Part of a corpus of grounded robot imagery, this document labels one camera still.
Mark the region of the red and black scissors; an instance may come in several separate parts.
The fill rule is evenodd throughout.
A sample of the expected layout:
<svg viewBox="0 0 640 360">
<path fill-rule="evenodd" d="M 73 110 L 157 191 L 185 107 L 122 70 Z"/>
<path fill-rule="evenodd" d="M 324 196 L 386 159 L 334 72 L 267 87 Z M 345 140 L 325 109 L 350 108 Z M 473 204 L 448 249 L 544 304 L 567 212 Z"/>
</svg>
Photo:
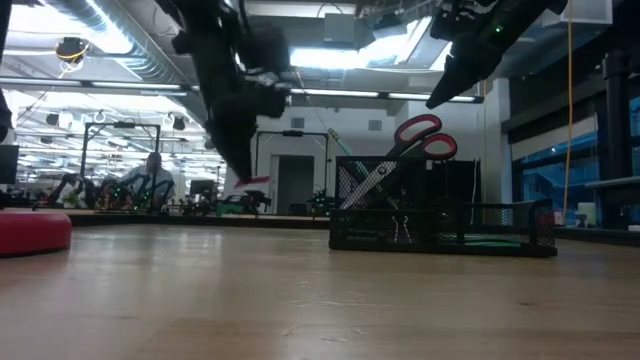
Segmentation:
<svg viewBox="0 0 640 360">
<path fill-rule="evenodd" d="M 341 201 L 340 209 L 382 202 L 392 209 L 399 208 L 399 201 L 389 194 L 391 178 L 397 178 L 404 166 L 403 161 L 418 158 L 423 161 L 446 161 L 458 152 L 456 140 L 441 133 L 441 119 L 433 114 L 422 114 L 402 123 L 393 136 L 393 147 L 377 160 L 376 165 L 366 165 L 365 160 L 355 160 L 352 168 L 356 172 L 357 185 Z"/>
</svg>

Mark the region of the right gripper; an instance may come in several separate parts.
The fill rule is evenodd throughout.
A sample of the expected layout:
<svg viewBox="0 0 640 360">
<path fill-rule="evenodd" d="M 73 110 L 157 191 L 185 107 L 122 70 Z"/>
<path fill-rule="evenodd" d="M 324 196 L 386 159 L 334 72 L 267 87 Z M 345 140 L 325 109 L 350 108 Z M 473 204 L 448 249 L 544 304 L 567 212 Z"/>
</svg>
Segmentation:
<svg viewBox="0 0 640 360">
<path fill-rule="evenodd" d="M 455 42 L 441 79 L 426 101 L 435 109 L 487 79 L 508 48 L 546 10 L 561 14 L 568 0 L 437 0 L 430 36 Z M 460 38 L 473 34 L 480 38 Z"/>
</svg>

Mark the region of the black background box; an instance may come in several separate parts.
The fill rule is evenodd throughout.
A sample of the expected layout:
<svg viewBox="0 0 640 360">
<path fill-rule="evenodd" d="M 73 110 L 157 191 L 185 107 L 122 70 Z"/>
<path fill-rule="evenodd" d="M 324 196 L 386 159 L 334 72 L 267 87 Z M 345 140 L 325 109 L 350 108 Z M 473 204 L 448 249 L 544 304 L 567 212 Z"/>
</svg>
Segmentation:
<svg viewBox="0 0 640 360">
<path fill-rule="evenodd" d="M 429 171 L 431 193 L 436 198 L 452 198 L 463 203 L 480 203 L 482 199 L 481 162 L 435 162 Z"/>
</svg>

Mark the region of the black vertical post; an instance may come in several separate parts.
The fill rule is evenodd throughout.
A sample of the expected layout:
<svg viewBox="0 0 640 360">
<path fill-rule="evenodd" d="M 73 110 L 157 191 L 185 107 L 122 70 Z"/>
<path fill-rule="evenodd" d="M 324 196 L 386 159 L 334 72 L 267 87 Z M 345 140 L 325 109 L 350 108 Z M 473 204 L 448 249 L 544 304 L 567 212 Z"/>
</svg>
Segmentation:
<svg viewBox="0 0 640 360">
<path fill-rule="evenodd" d="M 607 180 L 633 176 L 629 109 L 629 55 L 614 49 L 604 59 L 607 105 Z M 626 230 L 628 211 L 623 208 L 623 186 L 608 185 L 602 190 L 605 203 L 603 224 Z"/>
</svg>

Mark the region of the black metal table frame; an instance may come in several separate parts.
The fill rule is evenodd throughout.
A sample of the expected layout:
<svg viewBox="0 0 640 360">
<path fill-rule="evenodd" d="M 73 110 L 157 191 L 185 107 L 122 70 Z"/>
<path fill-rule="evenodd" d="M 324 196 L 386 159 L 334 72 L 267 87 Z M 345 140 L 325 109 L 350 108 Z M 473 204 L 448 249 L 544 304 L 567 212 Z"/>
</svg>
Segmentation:
<svg viewBox="0 0 640 360">
<path fill-rule="evenodd" d="M 176 226 L 217 226 L 246 228 L 278 228 L 328 230 L 328 220 L 302 220 L 276 217 L 266 218 L 216 218 L 216 217 L 182 217 L 140 214 L 69 214 L 73 227 L 107 226 L 107 225 L 176 225 Z M 558 239 L 577 240 L 640 248 L 640 232 L 606 229 L 553 228 L 551 233 Z"/>
</svg>

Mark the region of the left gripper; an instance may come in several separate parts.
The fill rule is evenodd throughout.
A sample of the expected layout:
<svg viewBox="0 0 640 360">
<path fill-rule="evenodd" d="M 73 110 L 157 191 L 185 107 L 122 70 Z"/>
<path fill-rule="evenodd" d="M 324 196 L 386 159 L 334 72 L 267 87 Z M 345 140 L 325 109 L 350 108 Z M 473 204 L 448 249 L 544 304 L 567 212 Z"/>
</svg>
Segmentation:
<svg viewBox="0 0 640 360">
<path fill-rule="evenodd" d="M 209 113 L 206 129 L 214 147 L 240 181 L 250 182 L 256 116 L 280 117 L 287 93 L 245 80 L 235 59 L 220 53 L 199 55 L 199 87 Z"/>
</svg>

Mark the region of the long ceiling light bar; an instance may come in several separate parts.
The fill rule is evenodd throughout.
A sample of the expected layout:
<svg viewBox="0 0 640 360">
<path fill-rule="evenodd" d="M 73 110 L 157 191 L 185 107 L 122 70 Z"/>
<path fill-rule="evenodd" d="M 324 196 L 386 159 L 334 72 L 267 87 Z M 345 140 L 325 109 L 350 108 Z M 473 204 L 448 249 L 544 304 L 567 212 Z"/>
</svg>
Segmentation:
<svg viewBox="0 0 640 360">
<path fill-rule="evenodd" d="M 325 97 L 349 97 L 349 98 L 369 98 L 401 101 L 427 101 L 431 98 L 429 93 L 389 93 L 378 91 L 358 91 L 358 90 L 336 90 L 336 89 L 311 89 L 311 88 L 291 88 L 289 93 L 302 96 L 325 96 Z M 484 97 L 480 96 L 454 96 L 447 100 L 452 103 L 482 103 Z"/>
</svg>

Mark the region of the black background gantry frame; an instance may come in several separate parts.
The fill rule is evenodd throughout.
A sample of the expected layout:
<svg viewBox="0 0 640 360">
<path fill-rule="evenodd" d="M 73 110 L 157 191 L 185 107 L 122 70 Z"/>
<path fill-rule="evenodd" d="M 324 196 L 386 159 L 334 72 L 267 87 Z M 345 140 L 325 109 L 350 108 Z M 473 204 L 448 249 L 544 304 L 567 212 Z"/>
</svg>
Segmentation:
<svg viewBox="0 0 640 360">
<path fill-rule="evenodd" d="M 327 189 L 327 184 L 328 184 L 328 163 L 331 162 L 331 159 L 329 158 L 329 135 L 327 132 L 305 132 L 302 130 L 283 130 L 283 131 L 273 131 L 273 130 L 258 130 L 256 135 L 255 135 L 255 155 L 254 155 L 254 173 L 257 174 L 259 172 L 260 169 L 260 149 L 261 149 L 261 142 L 260 142 L 260 137 L 263 134 L 269 134 L 269 135 L 278 135 L 278 136 L 283 136 L 283 137 L 292 137 L 292 138 L 302 138 L 302 137 L 316 137 L 316 136 L 320 136 L 323 137 L 325 140 L 325 144 L 321 145 L 320 147 L 324 150 L 324 161 L 323 161 L 323 171 L 324 171 L 324 184 L 321 187 L 321 189 L 325 190 Z"/>
<path fill-rule="evenodd" d="M 152 137 L 152 140 L 154 141 L 154 152 L 160 153 L 160 137 L 161 137 L 160 125 L 138 124 L 135 122 L 127 122 L 127 121 L 104 122 L 104 123 L 99 123 L 96 121 L 87 122 L 84 125 L 83 146 L 82 146 L 82 153 L 81 153 L 81 166 L 79 171 L 79 176 L 82 179 L 85 178 L 88 144 L 94 137 L 98 136 L 100 132 L 106 127 L 113 127 L 113 128 L 119 128 L 119 129 L 135 129 L 136 127 L 153 128 L 156 131 L 156 135 Z"/>
</svg>

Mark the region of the person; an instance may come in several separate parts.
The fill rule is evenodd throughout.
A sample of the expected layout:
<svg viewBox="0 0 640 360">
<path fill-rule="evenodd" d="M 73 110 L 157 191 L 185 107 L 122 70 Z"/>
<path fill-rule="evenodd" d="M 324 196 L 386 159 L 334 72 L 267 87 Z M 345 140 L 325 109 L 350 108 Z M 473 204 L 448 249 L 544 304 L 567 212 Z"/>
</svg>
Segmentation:
<svg viewBox="0 0 640 360">
<path fill-rule="evenodd" d="M 162 166 L 162 156 L 158 152 L 150 153 L 144 165 L 132 168 L 119 181 L 136 194 L 149 192 L 154 207 L 164 206 L 175 195 L 174 177 Z"/>
</svg>

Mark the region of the black mesh desk organizer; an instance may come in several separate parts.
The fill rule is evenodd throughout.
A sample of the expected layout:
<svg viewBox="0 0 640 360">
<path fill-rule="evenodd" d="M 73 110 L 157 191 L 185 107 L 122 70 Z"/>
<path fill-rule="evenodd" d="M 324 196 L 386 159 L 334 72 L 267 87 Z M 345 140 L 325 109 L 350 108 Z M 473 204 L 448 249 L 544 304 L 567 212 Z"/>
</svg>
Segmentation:
<svg viewBox="0 0 640 360">
<path fill-rule="evenodd" d="M 409 158 L 400 175 L 391 178 L 392 198 L 399 208 L 382 202 L 340 209 L 341 201 L 358 183 L 336 165 L 335 206 L 329 215 L 329 246 L 333 250 L 489 255 L 550 258 L 557 255 L 552 203 L 533 200 L 516 203 L 463 203 L 432 195 L 429 171 L 437 161 Z M 407 215 L 412 244 L 395 244 L 392 217 Z M 521 247 L 485 247 L 441 244 L 442 237 L 493 235 L 517 237 Z"/>
</svg>

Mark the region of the dark monitor screen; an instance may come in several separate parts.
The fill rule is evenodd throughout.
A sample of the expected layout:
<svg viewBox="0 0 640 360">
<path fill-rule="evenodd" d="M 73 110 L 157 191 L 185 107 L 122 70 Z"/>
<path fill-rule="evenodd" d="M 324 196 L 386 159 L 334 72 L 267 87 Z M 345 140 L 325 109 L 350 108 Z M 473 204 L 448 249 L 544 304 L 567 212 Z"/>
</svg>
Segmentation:
<svg viewBox="0 0 640 360">
<path fill-rule="evenodd" d="M 18 158 L 17 145 L 0 145 L 0 184 L 16 182 Z"/>
<path fill-rule="evenodd" d="M 217 191 L 217 183 L 214 180 L 192 180 L 190 182 L 189 194 L 192 197 L 202 195 L 210 199 Z"/>
</svg>

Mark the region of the black binder clip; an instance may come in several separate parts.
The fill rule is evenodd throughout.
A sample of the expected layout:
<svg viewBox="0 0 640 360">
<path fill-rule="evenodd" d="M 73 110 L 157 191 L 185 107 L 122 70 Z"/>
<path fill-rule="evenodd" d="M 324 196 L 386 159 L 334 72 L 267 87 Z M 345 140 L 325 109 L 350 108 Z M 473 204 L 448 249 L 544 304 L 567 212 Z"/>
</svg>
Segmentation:
<svg viewBox="0 0 640 360">
<path fill-rule="evenodd" d="M 413 240 L 411 237 L 411 233 L 408 229 L 409 217 L 407 215 L 392 217 L 392 221 L 394 222 L 394 243 L 407 243 L 412 244 Z"/>
</svg>

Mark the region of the teal pencil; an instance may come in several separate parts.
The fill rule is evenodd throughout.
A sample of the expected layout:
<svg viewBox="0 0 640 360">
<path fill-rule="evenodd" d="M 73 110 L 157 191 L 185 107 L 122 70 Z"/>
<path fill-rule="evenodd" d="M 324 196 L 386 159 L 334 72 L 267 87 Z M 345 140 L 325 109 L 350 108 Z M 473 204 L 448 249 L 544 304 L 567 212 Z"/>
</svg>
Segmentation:
<svg viewBox="0 0 640 360">
<path fill-rule="evenodd" d="M 358 181 L 356 187 L 350 190 L 348 195 L 342 200 L 340 208 L 347 209 L 358 204 L 364 205 L 366 197 L 373 199 L 374 196 L 377 196 L 393 209 L 398 209 L 397 203 L 387 194 L 381 185 L 381 182 L 396 169 L 396 163 L 388 158 L 382 158 L 377 161 L 376 167 L 369 169 L 365 165 L 365 161 L 369 159 L 353 156 L 348 145 L 333 128 L 328 129 L 328 134 L 347 155 L 345 160 L 337 159 L 336 165 L 343 166 L 345 171 L 354 180 Z"/>
</svg>

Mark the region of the red desk lamp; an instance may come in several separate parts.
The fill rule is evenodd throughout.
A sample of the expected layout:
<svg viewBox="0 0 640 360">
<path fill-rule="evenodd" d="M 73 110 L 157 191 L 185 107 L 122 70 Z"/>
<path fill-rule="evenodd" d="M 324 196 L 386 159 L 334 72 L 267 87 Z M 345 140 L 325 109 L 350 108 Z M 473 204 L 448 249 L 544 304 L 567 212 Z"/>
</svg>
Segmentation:
<svg viewBox="0 0 640 360">
<path fill-rule="evenodd" d="M 0 258 L 66 250 L 72 222 L 64 213 L 0 213 Z"/>
</svg>

